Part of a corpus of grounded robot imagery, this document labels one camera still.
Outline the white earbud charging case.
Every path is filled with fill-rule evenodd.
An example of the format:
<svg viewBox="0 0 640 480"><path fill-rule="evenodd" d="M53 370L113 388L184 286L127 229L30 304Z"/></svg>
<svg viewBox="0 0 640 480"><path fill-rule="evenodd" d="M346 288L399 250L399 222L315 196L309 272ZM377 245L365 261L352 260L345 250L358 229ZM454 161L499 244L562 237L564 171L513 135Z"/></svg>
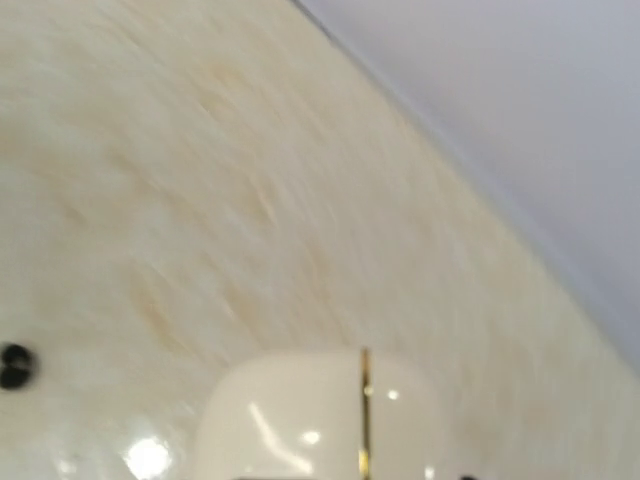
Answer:
<svg viewBox="0 0 640 480"><path fill-rule="evenodd" d="M369 349L271 354L215 387L195 479L456 479L453 436L426 377Z"/></svg>

